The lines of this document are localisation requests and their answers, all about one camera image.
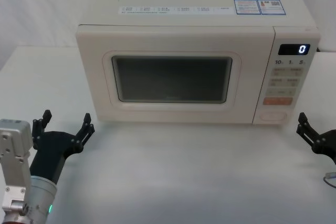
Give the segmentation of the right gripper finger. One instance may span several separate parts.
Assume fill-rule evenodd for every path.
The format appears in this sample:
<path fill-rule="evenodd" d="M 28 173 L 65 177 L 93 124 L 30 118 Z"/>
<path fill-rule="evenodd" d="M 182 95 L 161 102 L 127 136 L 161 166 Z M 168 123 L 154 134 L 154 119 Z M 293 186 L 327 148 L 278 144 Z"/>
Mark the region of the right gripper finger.
<path fill-rule="evenodd" d="M 298 117 L 298 126 L 296 133 L 305 140 L 306 143 L 311 147 L 315 154 L 320 154 L 321 151 L 321 140 L 320 134 L 317 133 L 309 124 L 308 118 L 304 112 L 301 112 Z"/>

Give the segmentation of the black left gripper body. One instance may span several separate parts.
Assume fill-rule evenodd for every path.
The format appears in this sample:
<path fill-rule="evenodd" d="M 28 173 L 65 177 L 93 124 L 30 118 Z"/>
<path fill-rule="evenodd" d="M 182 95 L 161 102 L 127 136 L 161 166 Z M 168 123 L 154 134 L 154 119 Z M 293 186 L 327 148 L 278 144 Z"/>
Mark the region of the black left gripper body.
<path fill-rule="evenodd" d="M 35 157 L 30 166 L 30 174 L 58 182 L 66 159 L 82 152 L 82 142 L 66 132 L 43 132 L 33 136 Z"/>

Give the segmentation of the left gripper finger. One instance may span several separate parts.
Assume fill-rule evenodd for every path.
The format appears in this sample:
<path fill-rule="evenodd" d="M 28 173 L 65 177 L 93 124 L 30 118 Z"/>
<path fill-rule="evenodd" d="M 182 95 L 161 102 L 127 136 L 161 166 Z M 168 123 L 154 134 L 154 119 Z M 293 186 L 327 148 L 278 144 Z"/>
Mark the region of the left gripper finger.
<path fill-rule="evenodd" d="M 74 138 L 74 144 L 73 144 L 74 153 L 81 153 L 83 151 L 83 147 L 91 138 L 94 132 L 95 128 L 94 125 L 91 123 L 91 115 L 90 113 L 86 113 L 82 127 Z"/>
<path fill-rule="evenodd" d="M 33 120 L 32 127 L 32 139 L 33 145 L 38 145 L 39 140 L 41 139 L 42 134 L 45 131 L 47 124 L 50 122 L 52 114 L 50 110 L 45 110 L 41 119 Z"/>

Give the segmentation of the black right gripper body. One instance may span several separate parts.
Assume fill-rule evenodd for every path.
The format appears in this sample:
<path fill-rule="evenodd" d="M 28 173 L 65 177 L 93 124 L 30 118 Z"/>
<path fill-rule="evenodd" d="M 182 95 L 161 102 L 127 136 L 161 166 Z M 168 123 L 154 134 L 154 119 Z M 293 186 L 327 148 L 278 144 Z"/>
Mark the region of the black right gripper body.
<path fill-rule="evenodd" d="M 319 134 L 314 138 L 312 151 L 315 154 L 325 155 L 335 163 L 335 130 Z"/>

